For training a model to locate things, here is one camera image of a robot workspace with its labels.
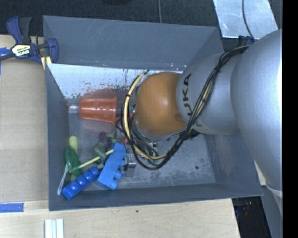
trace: orange plastic cup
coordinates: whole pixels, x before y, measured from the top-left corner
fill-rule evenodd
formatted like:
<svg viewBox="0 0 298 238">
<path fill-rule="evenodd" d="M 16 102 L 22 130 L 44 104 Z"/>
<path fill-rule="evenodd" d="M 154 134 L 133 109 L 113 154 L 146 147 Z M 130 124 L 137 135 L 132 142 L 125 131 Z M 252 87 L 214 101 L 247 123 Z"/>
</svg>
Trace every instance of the orange plastic cup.
<svg viewBox="0 0 298 238">
<path fill-rule="evenodd" d="M 78 115 L 80 118 L 106 121 L 116 124 L 117 96 L 112 98 L 81 99 Z"/>
</svg>

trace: toy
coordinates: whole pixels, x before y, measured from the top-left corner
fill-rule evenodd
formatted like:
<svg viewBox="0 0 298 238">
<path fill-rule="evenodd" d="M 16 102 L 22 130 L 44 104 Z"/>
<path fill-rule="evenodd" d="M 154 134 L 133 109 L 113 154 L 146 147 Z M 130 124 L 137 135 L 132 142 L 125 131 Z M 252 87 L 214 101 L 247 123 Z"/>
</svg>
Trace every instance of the toy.
<svg viewBox="0 0 298 238">
<path fill-rule="evenodd" d="M 61 193 L 67 199 L 71 200 L 75 195 L 81 192 L 84 188 L 90 185 L 98 176 L 99 170 L 96 167 L 86 171 L 83 175 L 65 186 Z"/>
<path fill-rule="evenodd" d="M 117 96 L 115 93 L 103 98 L 81 99 L 78 115 L 80 118 L 111 122 L 116 124 Z"/>
<path fill-rule="evenodd" d="M 115 138 L 116 130 L 111 133 L 106 133 L 102 131 L 99 135 L 99 142 L 96 144 L 94 148 L 94 153 L 96 157 L 100 159 L 96 162 L 98 169 L 104 168 L 104 163 L 107 158 L 106 151 L 112 148 L 113 144 L 117 141 Z"/>
<path fill-rule="evenodd" d="M 109 155 L 112 152 L 113 152 L 113 150 L 107 151 L 105 153 L 105 155 Z M 66 159 L 66 166 L 65 166 L 64 174 L 61 179 L 60 185 L 58 187 L 58 195 L 61 194 L 61 189 L 63 187 L 64 180 L 65 180 L 65 177 L 66 177 L 66 174 L 68 171 L 70 171 L 74 176 L 78 177 L 81 175 L 81 173 L 82 173 L 81 169 L 83 167 L 86 167 L 87 165 L 99 160 L 100 157 L 96 157 L 90 161 L 87 161 L 87 162 L 81 164 L 81 162 L 79 161 L 79 158 L 78 158 L 77 151 L 73 147 L 69 146 L 65 149 L 65 159 Z"/>
<path fill-rule="evenodd" d="M 78 153 L 78 139 L 76 136 L 70 136 L 69 138 L 70 146 L 75 149 L 75 151 Z M 74 181 L 77 178 L 77 176 L 71 174 L 71 181 Z"/>
<path fill-rule="evenodd" d="M 116 142 L 113 150 L 114 152 L 108 157 L 96 183 L 112 190 L 118 186 L 116 180 L 119 180 L 122 176 L 119 168 L 125 164 L 124 159 L 126 157 L 126 149 L 122 144 Z"/>
</svg>

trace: wooden table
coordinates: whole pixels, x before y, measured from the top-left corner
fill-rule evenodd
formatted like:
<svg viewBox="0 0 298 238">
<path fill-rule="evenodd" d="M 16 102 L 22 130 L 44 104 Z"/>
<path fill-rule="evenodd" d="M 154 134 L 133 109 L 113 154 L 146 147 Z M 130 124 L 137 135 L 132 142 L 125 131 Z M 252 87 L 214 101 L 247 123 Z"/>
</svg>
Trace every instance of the wooden table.
<svg viewBox="0 0 298 238">
<path fill-rule="evenodd" d="M 13 44 L 12 37 L 0 35 L 0 48 Z M 0 214 L 0 238 L 42 238 L 44 220 L 58 218 L 66 238 L 240 237 L 232 201 L 224 199 L 58 212 L 49 212 L 47 200 L 25 201 L 23 213 Z"/>
</svg>

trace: blue lego brick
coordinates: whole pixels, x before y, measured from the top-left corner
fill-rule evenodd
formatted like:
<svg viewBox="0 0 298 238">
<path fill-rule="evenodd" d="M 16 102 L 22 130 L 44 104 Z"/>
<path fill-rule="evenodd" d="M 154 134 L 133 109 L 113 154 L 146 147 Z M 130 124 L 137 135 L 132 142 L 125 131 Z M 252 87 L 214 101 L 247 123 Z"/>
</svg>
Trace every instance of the blue lego brick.
<svg viewBox="0 0 298 238">
<path fill-rule="evenodd" d="M 113 147 L 114 152 L 111 153 L 101 171 L 97 183 L 106 186 L 112 190 L 117 188 L 118 182 L 122 176 L 119 168 L 125 164 L 126 148 L 120 144 L 115 143 Z"/>
<path fill-rule="evenodd" d="M 84 188 L 90 185 L 98 176 L 98 168 L 91 168 L 81 176 L 77 177 L 76 180 L 72 181 L 69 185 L 66 185 L 62 190 L 62 195 L 67 199 L 71 200 L 74 196 L 80 193 Z"/>
</svg>

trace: gray box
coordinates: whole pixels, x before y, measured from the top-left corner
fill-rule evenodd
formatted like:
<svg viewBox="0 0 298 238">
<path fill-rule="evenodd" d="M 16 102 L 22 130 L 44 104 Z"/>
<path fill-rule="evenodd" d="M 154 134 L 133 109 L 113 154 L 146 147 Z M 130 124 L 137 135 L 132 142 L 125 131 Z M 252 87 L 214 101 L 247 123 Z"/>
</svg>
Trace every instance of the gray box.
<svg viewBox="0 0 298 238">
<path fill-rule="evenodd" d="M 92 184 L 70 201 L 58 196 L 69 136 L 78 137 L 84 161 L 92 157 L 98 134 L 114 129 L 69 113 L 66 99 L 84 92 L 80 77 L 89 76 L 89 71 L 101 77 L 104 70 L 117 71 L 117 77 L 124 77 L 126 70 L 132 75 L 143 69 L 181 72 L 203 57 L 222 53 L 223 47 L 215 27 L 52 16 L 43 20 L 44 37 L 57 39 L 60 54 L 58 63 L 46 68 L 51 211 L 262 195 L 254 160 L 237 133 L 187 140 L 163 168 L 148 171 L 137 165 L 132 178 L 119 180 L 117 190 Z M 74 77 L 75 69 L 80 77 Z M 159 151 L 166 152 L 172 140 L 160 142 Z"/>
</svg>

